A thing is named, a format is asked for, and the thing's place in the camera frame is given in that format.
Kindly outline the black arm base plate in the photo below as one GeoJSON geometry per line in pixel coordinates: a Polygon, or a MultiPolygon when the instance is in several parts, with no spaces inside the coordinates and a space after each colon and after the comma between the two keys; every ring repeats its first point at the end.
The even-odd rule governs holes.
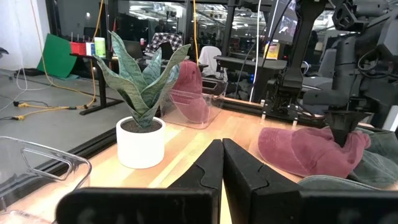
{"type": "Polygon", "coordinates": [[[314,118],[314,115],[305,111],[298,103],[282,102],[278,105],[271,100],[265,100],[262,114],[271,118],[289,121],[298,121],[300,118],[314,118]]]}

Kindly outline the maroon baseball cap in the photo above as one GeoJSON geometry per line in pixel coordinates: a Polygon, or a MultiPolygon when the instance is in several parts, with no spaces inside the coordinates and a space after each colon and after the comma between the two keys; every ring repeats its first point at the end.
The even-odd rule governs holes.
{"type": "Polygon", "coordinates": [[[261,157],[269,164],[301,177],[329,175],[346,178],[371,145],[362,131],[349,133],[340,146],[330,128],[297,130],[263,128],[258,137],[261,157]]]}
{"type": "Polygon", "coordinates": [[[202,88],[201,71],[197,64],[189,60],[181,62],[180,73],[170,97],[184,117],[193,123],[207,121],[210,113],[202,88]]]}

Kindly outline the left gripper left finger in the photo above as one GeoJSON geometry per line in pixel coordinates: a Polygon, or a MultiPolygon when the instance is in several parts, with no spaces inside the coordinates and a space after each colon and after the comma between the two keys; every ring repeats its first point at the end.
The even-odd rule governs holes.
{"type": "Polygon", "coordinates": [[[219,224],[223,143],[215,139],[167,188],[75,190],[59,201],[57,224],[219,224]]]}

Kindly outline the snake plant in white pot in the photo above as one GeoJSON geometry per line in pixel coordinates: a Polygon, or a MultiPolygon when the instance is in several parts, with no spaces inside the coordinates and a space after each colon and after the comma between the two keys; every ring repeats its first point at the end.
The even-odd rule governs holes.
{"type": "Polygon", "coordinates": [[[154,167],[163,160],[165,153],[165,122],[155,114],[177,82],[180,64],[190,45],[178,48],[165,68],[162,68],[162,50],[158,49],[142,70],[128,54],[120,36],[113,31],[110,34],[119,72],[112,71],[99,56],[95,59],[104,80],[121,96],[131,114],[116,124],[118,159],[132,169],[154,167]]]}

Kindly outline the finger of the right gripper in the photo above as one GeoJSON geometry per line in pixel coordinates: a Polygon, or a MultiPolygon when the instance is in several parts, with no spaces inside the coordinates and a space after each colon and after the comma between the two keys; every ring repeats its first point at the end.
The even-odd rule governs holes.
{"type": "Polygon", "coordinates": [[[344,129],[343,129],[343,144],[345,144],[348,134],[357,127],[358,123],[363,119],[369,117],[370,113],[363,113],[358,111],[345,111],[344,115],[344,129]]]}
{"type": "Polygon", "coordinates": [[[334,141],[341,147],[344,146],[344,126],[343,117],[336,111],[326,111],[325,119],[331,129],[334,141]]]}

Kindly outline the green board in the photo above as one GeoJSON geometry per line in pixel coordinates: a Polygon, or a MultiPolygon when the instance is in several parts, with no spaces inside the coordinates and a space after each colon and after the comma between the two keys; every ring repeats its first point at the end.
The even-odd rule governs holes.
{"type": "Polygon", "coordinates": [[[44,61],[39,60],[37,69],[48,75],[67,78],[71,73],[76,57],[71,54],[70,42],[56,35],[48,34],[44,45],[44,61]]]}

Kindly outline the wall monitor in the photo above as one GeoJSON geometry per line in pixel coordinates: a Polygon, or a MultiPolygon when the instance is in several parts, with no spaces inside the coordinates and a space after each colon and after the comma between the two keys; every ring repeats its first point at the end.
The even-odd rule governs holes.
{"type": "Polygon", "coordinates": [[[296,0],[273,0],[269,15],[268,38],[291,44],[297,26],[296,0]]]}

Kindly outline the black side table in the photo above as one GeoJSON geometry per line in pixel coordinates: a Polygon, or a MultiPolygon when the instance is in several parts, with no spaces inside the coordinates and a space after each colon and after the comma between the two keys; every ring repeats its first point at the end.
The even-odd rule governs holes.
{"type": "Polygon", "coordinates": [[[85,59],[90,59],[93,61],[93,65],[96,68],[97,71],[97,78],[98,78],[98,84],[99,84],[99,102],[100,105],[99,106],[95,106],[93,108],[90,109],[85,109],[81,112],[79,112],[80,115],[87,115],[90,113],[94,113],[97,112],[99,110],[111,107],[111,106],[115,106],[118,105],[120,103],[123,103],[123,100],[118,100],[115,98],[108,98],[106,96],[106,82],[103,76],[103,71],[102,69],[100,69],[100,66],[98,65],[98,60],[95,59],[93,56],[89,56],[89,55],[79,55],[79,54],[70,54],[71,56],[75,56],[78,58],[85,58],[85,59]]]}

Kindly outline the yellow sign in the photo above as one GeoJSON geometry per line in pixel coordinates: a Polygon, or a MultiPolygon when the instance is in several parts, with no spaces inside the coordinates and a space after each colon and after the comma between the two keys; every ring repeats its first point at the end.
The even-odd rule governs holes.
{"type": "Polygon", "coordinates": [[[268,42],[264,48],[264,58],[268,60],[277,60],[279,57],[280,44],[277,42],[268,42]]]}

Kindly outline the clear plastic bin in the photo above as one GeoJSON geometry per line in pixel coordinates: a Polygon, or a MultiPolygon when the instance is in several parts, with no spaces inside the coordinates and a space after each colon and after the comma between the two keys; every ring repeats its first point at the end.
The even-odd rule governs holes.
{"type": "Polygon", "coordinates": [[[170,90],[160,104],[161,118],[168,123],[205,129],[220,113],[228,84],[216,78],[204,78],[201,93],[170,90]]]}
{"type": "Polygon", "coordinates": [[[91,170],[80,156],[0,136],[0,224],[56,224],[58,202],[89,186],[91,170]]]}

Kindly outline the red box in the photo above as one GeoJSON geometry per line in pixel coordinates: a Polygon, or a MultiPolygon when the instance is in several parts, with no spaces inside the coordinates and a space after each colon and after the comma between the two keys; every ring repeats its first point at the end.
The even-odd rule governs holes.
{"type": "Polygon", "coordinates": [[[75,55],[86,55],[86,44],[84,42],[70,42],[71,53],[75,55]]]}

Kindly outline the black desk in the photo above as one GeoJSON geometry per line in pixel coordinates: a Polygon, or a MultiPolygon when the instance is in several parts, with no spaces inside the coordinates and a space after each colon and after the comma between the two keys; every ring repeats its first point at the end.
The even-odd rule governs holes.
{"type": "MultiPolygon", "coordinates": [[[[240,70],[242,65],[243,71],[248,72],[250,75],[255,72],[256,62],[252,60],[243,60],[233,57],[215,56],[214,59],[221,67],[230,68],[232,70],[240,70]]],[[[285,68],[287,62],[284,60],[266,60],[262,65],[263,58],[259,59],[257,74],[254,81],[254,90],[252,94],[252,102],[259,102],[262,97],[262,92],[266,87],[267,81],[278,75],[281,70],[285,68]]]]}

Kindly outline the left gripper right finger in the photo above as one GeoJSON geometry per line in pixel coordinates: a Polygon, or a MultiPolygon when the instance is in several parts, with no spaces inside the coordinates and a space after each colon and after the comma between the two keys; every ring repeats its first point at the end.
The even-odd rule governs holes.
{"type": "Polygon", "coordinates": [[[233,224],[398,224],[398,192],[305,189],[223,140],[233,224]]]}

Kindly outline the checkered cloth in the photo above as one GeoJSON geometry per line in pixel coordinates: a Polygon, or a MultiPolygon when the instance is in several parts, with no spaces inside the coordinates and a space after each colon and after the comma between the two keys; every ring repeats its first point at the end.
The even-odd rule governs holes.
{"type": "Polygon", "coordinates": [[[175,51],[183,45],[183,38],[179,34],[157,32],[147,44],[146,52],[154,53],[164,42],[169,42],[172,50],[175,51]]]}

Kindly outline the white cloth on chair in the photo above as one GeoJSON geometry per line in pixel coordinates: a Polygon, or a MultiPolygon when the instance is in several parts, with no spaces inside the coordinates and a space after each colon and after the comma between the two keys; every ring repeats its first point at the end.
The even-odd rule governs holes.
{"type": "Polygon", "coordinates": [[[227,82],[228,76],[226,74],[226,70],[217,69],[218,64],[215,59],[216,56],[221,56],[221,51],[217,47],[209,45],[204,46],[201,49],[198,61],[202,65],[207,65],[207,67],[203,68],[201,74],[203,77],[209,77],[211,75],[214,75],[217,79],[227,82]]]}

